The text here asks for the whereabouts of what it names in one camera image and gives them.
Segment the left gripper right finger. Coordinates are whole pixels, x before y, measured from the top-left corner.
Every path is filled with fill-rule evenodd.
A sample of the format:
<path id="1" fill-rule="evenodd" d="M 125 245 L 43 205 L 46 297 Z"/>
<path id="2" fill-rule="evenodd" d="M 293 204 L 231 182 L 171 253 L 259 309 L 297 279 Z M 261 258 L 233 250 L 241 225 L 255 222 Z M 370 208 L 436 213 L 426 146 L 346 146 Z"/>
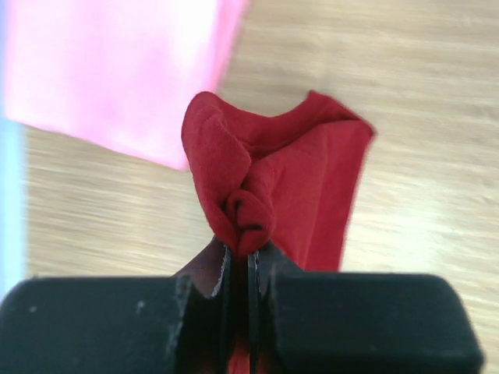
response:
<path id="1" fill-rule="evenodd" d="M 252 373 L 479 373 L 462 300 L 428 273 L 301 270 L 272 244 L 247 260 Z"/>

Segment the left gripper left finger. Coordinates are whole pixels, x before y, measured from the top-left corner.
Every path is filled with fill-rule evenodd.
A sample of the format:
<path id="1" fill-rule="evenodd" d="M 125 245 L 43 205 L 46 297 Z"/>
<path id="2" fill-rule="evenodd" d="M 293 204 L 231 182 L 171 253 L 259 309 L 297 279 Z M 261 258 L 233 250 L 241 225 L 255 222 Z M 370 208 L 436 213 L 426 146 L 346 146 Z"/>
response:
<path id="1" fill-rule="evenodd" d="M 230 273 L 213 240 L 171 276 L 24 280 L 1 304 L 1 370 L 225 373 Z"/>

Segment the dark red t-shirt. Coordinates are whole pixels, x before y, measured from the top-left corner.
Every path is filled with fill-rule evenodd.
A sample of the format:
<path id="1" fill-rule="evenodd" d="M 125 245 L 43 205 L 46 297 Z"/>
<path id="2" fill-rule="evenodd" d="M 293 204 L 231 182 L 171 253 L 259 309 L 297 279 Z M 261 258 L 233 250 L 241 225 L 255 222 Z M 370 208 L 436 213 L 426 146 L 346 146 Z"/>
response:
<path id="1" fill-rule="evenodd" d="M 373 129 L 307 94 L 274 117 L 197 94 L 182 143 L 213 237 L 185 267 L 196 299 L 182 373 L 319 373 L 351 360 L 337 272 Z"/>

